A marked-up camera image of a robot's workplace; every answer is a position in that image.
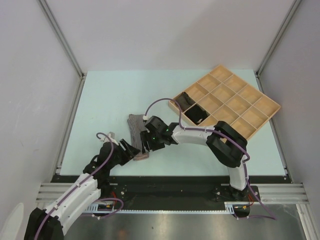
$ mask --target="wooden compartment box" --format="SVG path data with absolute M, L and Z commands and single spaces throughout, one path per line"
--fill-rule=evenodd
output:
M 196 126 L 184 113 L 194 105 L 199 105 L 208 117 L 198 126 L 212 126 L 218 121 L 225 121 L 247 140 L 281 108 L 275 101 L 222 65 L 217 66 L 184 92 L 194 100 L 194 104 L 182 113 L 182 119 L 187 124 Z M 174 102 L 169 101 L 168 104 L 179 114 L 179 108 Z

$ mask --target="purple cable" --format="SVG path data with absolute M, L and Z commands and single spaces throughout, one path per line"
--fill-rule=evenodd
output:
M 220 135 L 221 137 L 227 139 L 229 142 L 231 142 L 233 145 L 235 145 L 241 152 L 243 152 L 243 154 L 247 157 L 247 159 L 243 160 L 243 167 L 244 167 L 244 176 L 245 176 L 245 181 L 246 181 L 246 184 L 249 188 L 249 190 L 251 191 L 251 193 L 253 194 L 253 196 L 255 197 L 255 199 L 260 203 L 260 205 L 264 208 L 264 210 L 267 211 L 268 214 L 270 214 L 270 216 L 266 216 L 266 215 L 253 215 L 253 216 L 249 216 L 249 217 L 237 217 L 236 214 L 234 214 L 234 216 L 237 218 L 237 219 L 248 219 L 248 218 L 267 218 L 267 219 L 272 219 L 272 220 L 277 220 L 277 217 L 273 214 L 273 212 L 268 208 L 266 207 L 262 202 L 261 200 L 255 195 L 255 191 L 252 189 L 252 187 L 250 186 L 250 182 L 248 180 L 248 170 L 247 170 L 247 166 L 246 166 L 246 162 L 250 160 L 250 156 L 249 154 L 247 153 L 246 150 L 244 150 L 239 144 L 237 144 L 234 140 L 232 140 L 230 137 L 228 137 L 227 135 L 223 134 L 222 132 L 219 132 L 217 130 L 212 130 L 212 129 L 206 129 L 206 128 L 196 128 L 196 127 L 184 127 L 182 124 L 181 124 L 181 119 L 182 119 L 182 109 L 179 105 L 179 103 L 172 99 L 172 98 L 160 98 L 156 101 L 154 101 L 148 108 L 147 110 L 145 111 L 145 116 L 147 116 L 148 114 L 148 111 L 149 109 L 154 105 L 156 104 L 157 102 L 160 102 L 160 101 L 163 101 L 163 100 L 169 100 L 169 101 L 173 101 L 179 108 L 179 126 L 180 128 L 184 129 L 184 130 L 192 130 L 192 131 L 202 131 L 202 132 L 210 132 L 210 133 L 214 133 L 214 134 L 218 134 Z
M 124 202 L 121 199 L 116 198 L 116 197 L 101 198 L 101 199 L 98 199 L 98 200 L 96 200 L 94 202 L 96 203 L 96 202 L 102 202 L 102 201 L 119 201 L 121 203 L 121 207 L 118 208 L 117 210 L 109 213 L 108 215 L 101 216 L 100 219 L 106 219 L 106 218 L 116 214 L 117 212 L 119 212 L 124 207 Z M 82 214 L 81 216 L 83 216 L 83 217 L 92 217 L 92 214 Z
M 145 114 L 144 114 L 144 115 L 147 116 L 150 108 L 151 108 L 154 104 L 156 104 L 156 103 L 158 103 L 158 102 L 160 102 L 160 101 L 163 101 L 163 100 L 173 101 L 173 102 L 178 106 L 178 108 L 179 108 L 179 126 L 180 126 L 180 128 L 182 128 L 182 129 L 184 129 L 184 130 L 210 132 L 210 133 L 218 134 L 218 135 L 220 135 L 221 137 L 227 139 L 229 142 L 231 142 L 233 145 L 235 145 L 241 152 L 243 152 L 244 155 L 246 155 L 247 159 L 246 159 L 244 162 L 247 162 L 247 161 L 250 160 L 250 156 L 249 156 L 249 154 L 247 153 L 247 151 L 244 150 L 238 143 L 236 143 L 234 140 L 232 140 L 230 137 L 228 137 L 227 135 L 223 134 L 222 132 L 219 132 L 219 131 L 217 131 L 217 130 L 212 130 L 212 129 L 206 129 L 206 128 L 196 128 L 196 127 L 185 127 L 185 126 L 183 126 L 182 123 L 181 123 L 181 119 L 182 119 L 182 109 L 181 109 L 179 103 L 178 103 L 176 100 L 172 99 L 172 98 L 164 97 L 164 98 L 160 98 L 160 99 L 154 101 L 154 102 L 147 108 L 147 110 L 145 111 Z
M 270 215 L 270 216 L 266 216 L 266 215 L 252 215 L 249 217 L 238 217 L 236 214 L 234 214 L 234 216 L 237 219 L 252 219 L 252 218 L 266 218 L 266 219 L 272 219 L 272 220 L 278 220 L 277 217 L 274 215 L 274 213 L 266 206 L 262 203 L 262 201 L 257 197 L 257 195 L 255 194 L 255 191 L 252 189 L 249 180 L 248 180 L 248 170 L 247 170 L 247 166 L 245 163 L 243 163 L 243 167 L 244 167 L 244 177 L 245 177 L 245 181 L 246 184 L 250 190 L 250 192 L 252 193 L 252 195 L 254 196 L 254 198 L 259 202 L 259 204 L 264 208 L 264 210 Z
M 103 135 L 105 136 L 110 143 L 112 143 L 112 140 L 111 138 L 106 135 L 105 133 L 103 132 L 98 132 L 96 134 L 96 137 L 98 139 L 101 139 L 101 137 L 99 137 L 99 135 Z M 104 165 L 106 165 L 106 163 L 109 161 L 109 159 L 111 158 L 112 156 L 112 153 L 114 152 L 114 145 L 111 144 L 111 151 L 110 151 L 110 154 L 109 156 L 106 158 L 106 160 L 96 169 L 94 170 L 89 176 L 87 176 L 84 180 L 82 180 L 80 183 L 79 183 L 79 186 L 75 186 L 74 188 L 72 188 L 56 205 L 59 207 L 77 188 L 79 188 L 84 182 L 86 182 L 89 178 L 91 178 L 94 174 L 96 174 L 101 168 L 104 167 Z M 45 225 L 45 222 L 48 220 L 49 216 L 55 211 L 57 210 L 57 208 L 52 208 L 48 213 L 47 215 L 44 217 L 44 219 L 42 220 L 41 224 L 39 225 L 39 228 L 38 230 L 36 231 L 36 234 L 34 236 L 34 240 L 38 240 L 38 237 L 40 235 L 40 232 L 42 230 L 42 228 L 44 227 Z

